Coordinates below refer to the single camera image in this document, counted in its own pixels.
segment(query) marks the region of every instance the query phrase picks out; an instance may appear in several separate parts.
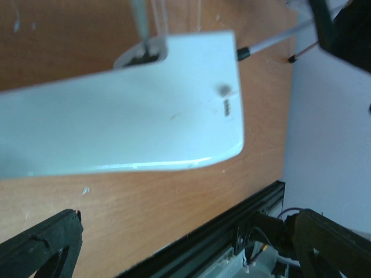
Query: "wooden table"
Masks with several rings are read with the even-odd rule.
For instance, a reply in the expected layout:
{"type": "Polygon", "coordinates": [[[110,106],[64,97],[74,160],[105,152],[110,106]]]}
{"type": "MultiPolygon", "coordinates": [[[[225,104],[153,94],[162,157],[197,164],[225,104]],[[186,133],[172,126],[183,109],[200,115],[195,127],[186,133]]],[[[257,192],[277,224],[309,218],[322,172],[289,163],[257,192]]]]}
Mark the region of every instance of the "wooden table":
{"type": "MultiPolygon", "coordinates": [[[[166,0],[166,8],[171,32],[233,29],[241,47],[295,24],[278,2],[166,0]]],[[[124,0],[2,1],[0,34],[0,90],[108,70],[139,41],[124,0]]],[[[292,49],[286,41],[240,63],[245,147],[237,157],[180,172],[0,181],[0,242],[74,208],[84,227],[74,277],[113,277],[279,179],[292,49]]]]}

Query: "black plastic part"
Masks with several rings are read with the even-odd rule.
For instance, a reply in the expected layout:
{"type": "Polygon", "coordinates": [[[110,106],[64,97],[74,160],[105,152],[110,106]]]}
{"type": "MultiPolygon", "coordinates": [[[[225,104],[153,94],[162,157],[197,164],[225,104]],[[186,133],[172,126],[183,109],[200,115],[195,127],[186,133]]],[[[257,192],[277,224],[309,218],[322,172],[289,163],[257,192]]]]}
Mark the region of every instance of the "black plastic part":
{"type": "Polygon", "coordinates": [[[238,61],[242,61],[246,58],[250,57],[250,49],[246,46],[240,49],[237,49],[237,59],[238,61]]]}
{"type": "Polygon", "coordinates": [[[72,277],[82,245],[81,216],[63,210],[0,244],[0,277],[72,277]]]}
{"type": "Polygon", "coordinates": [[[312,210],[297,215],[293,244],[308,277],[370,276],[371,242],[312,210]]]}
{"type": "MultiPolygon", "coordinates": [[[[266,215],[254,217],[252,226],[259,227],[272,246],[298,259],[306,277],[369,277],[371,242],[309,209],[288,216],[283,221],[266,215]]],[[[254,240],[268,244],[259,233],[254,240]]]]}
{"type": "Polygon", "coordinates": [[[288,59],[288,62],[291,63],[291,64],[295,63],[296,61],[297,61],[297,58],[296,58],[295,55],[291,56],[291,57],[288,59]]]}
{"type": "Polygon", "coordinates": [[[253,215],[283,201],[275,182],[117,277],[197,277],[232,246],[241,250],[253,215]]]}
{"type": "Polygon", "coordinates": [[[287,264],[283,264],[281,262],[276,262],[274,269],[272,270],[272,275],[277,275],[278,277],[285,277],[286,275],[286,269],[288,268],[287,264]]]}
{"type": "Polygon", "coordinates": [[[130,65],[142,65],[156,62],[160,57],[160,54],[150,55],[150,51],[148,49],[148,45],[144,45],[144,54],[142,57],[133,57],[130,62],[128,62],[124,67],[128,67],[130,65]]]}
{"type": "Polygon", "coordinates": [[[325,0],[309,0],[309,3],[320,47],[371,72],[371,1],[348,1],[333,21],[325,0]]]}
{"type": "Polygon", "coordinates": [[[301,268],[296,265],[289,265],[289,278],[304,278],[301,268]]]}

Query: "black cable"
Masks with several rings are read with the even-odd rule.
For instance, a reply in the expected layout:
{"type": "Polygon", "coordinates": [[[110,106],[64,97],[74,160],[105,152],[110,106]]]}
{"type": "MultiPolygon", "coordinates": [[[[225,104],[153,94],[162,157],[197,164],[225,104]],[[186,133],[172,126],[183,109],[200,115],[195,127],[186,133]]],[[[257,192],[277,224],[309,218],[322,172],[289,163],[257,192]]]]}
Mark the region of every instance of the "black cable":
{"type": "Polygon", "coordinates": [[[288,211],[292,211],[292,210],[298,210],[298,211],[300,211],[300,210],[302,210],[302,208],[301,207],[289,207],[286,210],[282,210],[282,212],[280,214],[278,214],[277,219],[281,219],[281,216],[282,215],[284,215],[288,211]]]}
{"type": "MultiPolygon", "coordinates": [[[[250,236],[251,236],[251,232],[252,232],[253,230],[258,231],[262,236],[264,236],[264,237],[265,237],[265,240],[267,241],[267,243],[268,243],[270,246],[272,246],[272,243],[269,241],[267,235],[263,232],[262,229],[260,229],[260,228],[258,228],[258,227],[256,227],[256,226],[253,226],[253,227],[250,228],[249,236],[248,236],[248,242],[246,243],[246,246],[249,244],[250,236]]],[[[247,263],[248,263],[247,266],[249,266],[249,265],[251,265],[252,263],[254,263],[254,261],[256,261],[256,259],[258,259],[258,257],[260,256],[260,254],[261,254],[265,249],[266,249],[266,244],[263,244],[262,247],[260,248],[259,252],[258,252],[255,256],[253,256],[252,258],[250,258],[250,259],[248,260],[248,262],[247,262],[247,263]]]]}

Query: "white wire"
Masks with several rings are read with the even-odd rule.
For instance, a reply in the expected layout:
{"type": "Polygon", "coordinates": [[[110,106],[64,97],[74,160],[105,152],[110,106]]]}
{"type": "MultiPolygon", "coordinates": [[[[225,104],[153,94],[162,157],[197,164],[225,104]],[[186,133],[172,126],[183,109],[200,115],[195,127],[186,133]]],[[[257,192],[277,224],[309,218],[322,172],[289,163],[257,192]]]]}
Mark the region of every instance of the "white wire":
{"type": "Polygon", "coordinates": [[[263,232],[262,229],[260,229],[260,228],[254,226],[254,227],[252,227],[252,230],[256,230],[256,231],[258,231],[262,236],[265,237],[267,243],[268,243],[270,246],[272,246],[272,243],[269,241],[268,237],[265,235],[265,233],[263,232]]]}
{"type": "Polygon", "coordinates": [[[197,32],[201,31],[201,9],[202,9],[202,0],[198,0],[198,19],[197,19],[197,32]]]}
{"type": "Polygon", "coordinates": [[[248,263],[248,259],[246,259],[245,250],[243,250],[243,263],[248,263]]]}
{"type": "Polygon", "coordinates": [[[168,14],[166,12],[165,0],[161,0],[161,6],[162,6],[162,20],[163,20],[163,24],[165,25],[165,35],[168,35],[169,25],[168,25],[168,14]]]}
{"type": "Polygon", "coordinates": [[[158,18],[156,0],[151,0],[151,2],[152,2],[152,8],[153,8],[153,15],[155,17],[157,35],[160,36],[160,35],[162,35],[162,31],[161,31],[161,28],[160,28],[160,19],[158,18]]]}

